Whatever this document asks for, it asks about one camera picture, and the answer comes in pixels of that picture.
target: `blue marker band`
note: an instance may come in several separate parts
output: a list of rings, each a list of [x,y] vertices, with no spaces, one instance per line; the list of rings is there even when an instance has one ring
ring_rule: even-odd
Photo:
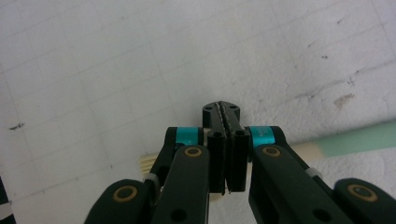
[[[253,148],[263,144],[274,144],[275,137],[270,126],[249,126]]]
[[[198,145],[198,128],[197,127],[177,127],[176,143],[185,146]]]

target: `brass bushing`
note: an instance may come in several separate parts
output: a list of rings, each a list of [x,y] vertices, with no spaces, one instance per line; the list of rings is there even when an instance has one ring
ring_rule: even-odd
[[[199,157],[202,154],[202,150],[198,147],[189,147],[184,150],[184,155],[188,157]]]
[[[270,157],[280,156],[280,151],[276,147],[265,147],[262,149],[262,152]]]
[[[116,201],[117,203],[127,203],[131,201],[136,195],[137,195],[137,188],[135,186],[132,185],[122,186],[114,192],[113,200]]]
[[[347,187],[347,191],[349,191],[353,196],[369,203],[373,203],[378,200],[378,196],[375,192],[362,185],[351,184]]]

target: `screw hole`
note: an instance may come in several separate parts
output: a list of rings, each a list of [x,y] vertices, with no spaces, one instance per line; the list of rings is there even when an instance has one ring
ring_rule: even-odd
[[[134,193],[133,189],[122,189],[120,190],[118,196],[122,199],[124,198],[128,198],[129,196],[131,196]]]
[[[187,217],[187,214],[182,209],[177,209],[171,213],[171,218],[175,222],[181,222],[181,221],[185,220],[186,217]]]
[[[332,217],[323,209],[315,209],[313,212],[314,216],[320,221],[330,222]]]
[[[369,190],[364,189],[364,188],[356,187],[356,188],[354,188],[353,190],[354,190],[357,194],[359,194],[359,195],[361,195],[361,196],[363,196],[363,197],[370,197],[370,196],[372,196],[372,193],[371,193]]]
[[[197,154],[199,151],[197,148],[193,148],[189,152],[190,152],[190,154]]]
[[[235,132],[235,134],[241,136],[241,135],[245,135],[245,132],[241,131],[241,130],[238,130],[238,131]]]
[[[279,149],[275,147],[265,147],[262,149],[262,152],[271,157],[278,157],[281,154]]]

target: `stain on surface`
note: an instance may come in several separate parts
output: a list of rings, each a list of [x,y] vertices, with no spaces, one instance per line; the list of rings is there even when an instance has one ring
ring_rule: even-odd
[[[337,21],[337,25],[339,25],[341,23],[341,21],[343,21],[344,17],[341,18],[339,21]]]
[[[24,125],[24,123],[19,123],[17,126],[14,126],[14,127],[12,127],[12,128],[9,128],[9,130],[15,131],[15,130],[17,130],[17,129],[23,127],[23,125]]]
[[[353,77],[350,77],[349,80],[346,82],[349,86],[355,86],[355,80]]]
[[[334,104],[335,104],[335,106],[337,106],[338,109],[341,110],[343,108],[343,106],[345,104],[347,104],[350,101],[350,99],[352,99],[353,97],[355,97],[355,94],[353,94],[353,93],[343,95],[340,98],[336,99],[334,101]]]
[[[308,48],[308,49],[309,49],[309,48],[311,48],[311,47],[312,47],[312,45],[314,45],[314,44],[315,44],[315,42],[317,42],[317,41],[314,41],[314,42],[310,43],[310,44],[307,46],[307,48]]]

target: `green strip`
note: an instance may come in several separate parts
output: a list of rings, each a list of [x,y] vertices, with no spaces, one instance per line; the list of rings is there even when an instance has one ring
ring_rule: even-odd
[[[180,143],[185,146],[198,145],[198,128],[177,127],[176,143]]]
[[[270,126],[249,126],[249,129],[253,139],[253,148],[275,142],[274,133]]]
[[[314,141],[325,157],[396,147],[396,121]]]

